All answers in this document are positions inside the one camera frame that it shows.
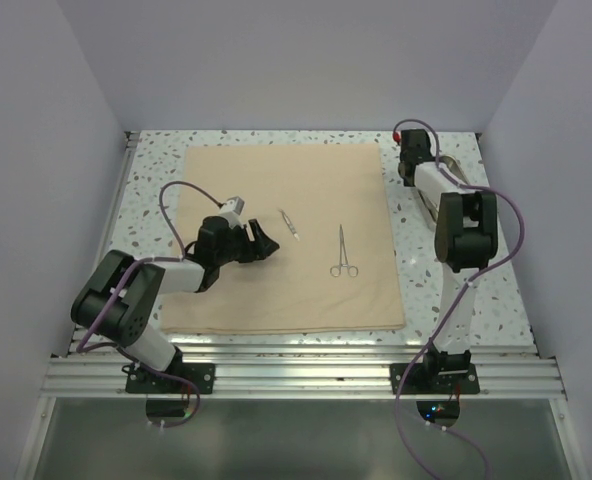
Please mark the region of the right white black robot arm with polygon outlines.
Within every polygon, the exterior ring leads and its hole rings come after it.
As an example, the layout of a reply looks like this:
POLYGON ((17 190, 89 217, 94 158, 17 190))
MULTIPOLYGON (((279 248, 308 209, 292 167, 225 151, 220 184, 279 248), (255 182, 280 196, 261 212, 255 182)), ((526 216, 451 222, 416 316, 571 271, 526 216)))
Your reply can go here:
POLYGON ((472 188, 435 157, 424 130, 393 134, 400 147, 399 175, 434 211, 434 250, 441 263, 440 320, 423 354, 421 379, 444 392, 469 370, 470 329, 478 280, 498 252, 497 198, 472 188))

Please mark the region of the beige cloth wrap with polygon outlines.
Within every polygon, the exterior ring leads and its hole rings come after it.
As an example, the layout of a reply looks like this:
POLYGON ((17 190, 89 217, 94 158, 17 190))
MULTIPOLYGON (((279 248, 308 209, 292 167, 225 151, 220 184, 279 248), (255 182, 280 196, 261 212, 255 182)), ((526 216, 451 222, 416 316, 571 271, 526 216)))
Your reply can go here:
POLYGON ((380 150, 375 144, 191 147, 175 226, 193 240, 216 201, 245 202, 280 244, 268 259, 225 265, 200 294, 165 295, 161 327, 173 334, 276 334, 396 330, 405 323, 380 150), (278 209, 294 223, 288 230, 278 209), (338 278, 343 225, 349 262, 338 278))

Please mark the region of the curved tip steel tweezers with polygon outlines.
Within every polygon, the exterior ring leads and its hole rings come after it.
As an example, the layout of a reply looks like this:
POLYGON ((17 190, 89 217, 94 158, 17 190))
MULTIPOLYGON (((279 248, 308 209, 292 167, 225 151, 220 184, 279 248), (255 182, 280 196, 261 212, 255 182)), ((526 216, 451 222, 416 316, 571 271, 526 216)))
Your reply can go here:
POLYGON ((283 221, 285 222, 288 230, 290 231, 291 235, 297 240, 300 240, 300 235, 294 225, 294 223, 292 222, 292 220, 290 219, 290 217, 288 216, 288 214, 283 210, 283 209, 278 209, 283 221))

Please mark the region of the stainless steel tray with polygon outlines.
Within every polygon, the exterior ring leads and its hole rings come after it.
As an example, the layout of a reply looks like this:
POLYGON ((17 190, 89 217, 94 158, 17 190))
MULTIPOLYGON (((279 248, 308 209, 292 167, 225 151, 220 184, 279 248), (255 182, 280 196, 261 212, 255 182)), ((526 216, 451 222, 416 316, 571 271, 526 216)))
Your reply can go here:
POLYGON ((467 184, 457 160, 450 155, 441 155, 439 166, 434 161, 424 162, 416 167, 414 174, 414 198, 421 210, 427 227, 434 230, 438 220, 441 195, 463 194, 467 184))

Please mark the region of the steel hemostat clamp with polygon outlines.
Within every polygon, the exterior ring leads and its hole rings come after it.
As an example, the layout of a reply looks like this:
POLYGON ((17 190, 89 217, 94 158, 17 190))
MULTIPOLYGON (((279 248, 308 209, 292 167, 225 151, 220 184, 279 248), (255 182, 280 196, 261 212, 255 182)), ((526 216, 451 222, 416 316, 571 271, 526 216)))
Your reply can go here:
POLYGON ((338 261, 332 265, 329 269, 329 273, 332 277, 338 278, 343 272, 346 272, 350 278, 356 278, 359 274, 357 266, 351 264, 348 259, 347 248, 345 243, 343 225, 339 225, 338 229, 338 240, 339 240, 339 255, 338 261))

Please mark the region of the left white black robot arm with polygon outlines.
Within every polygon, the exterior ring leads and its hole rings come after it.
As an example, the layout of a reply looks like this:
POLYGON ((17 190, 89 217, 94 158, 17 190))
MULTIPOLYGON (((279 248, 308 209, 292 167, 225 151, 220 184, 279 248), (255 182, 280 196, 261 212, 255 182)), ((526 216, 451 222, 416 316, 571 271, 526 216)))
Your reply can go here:
POLYGON ((149 325, 157 298, 205 292, 218 280, 223 266, 262 261, 279 248, 255 219, 235 224, 222 216, 209 216, 197 239, 178 257, 137 259, 120 250, 109 251, 71 308, 72 321, 86 329, 76 352, 110 346, 149 367, 148 379, 161 392, 177 390, 184 379, 177 348, 149 325))

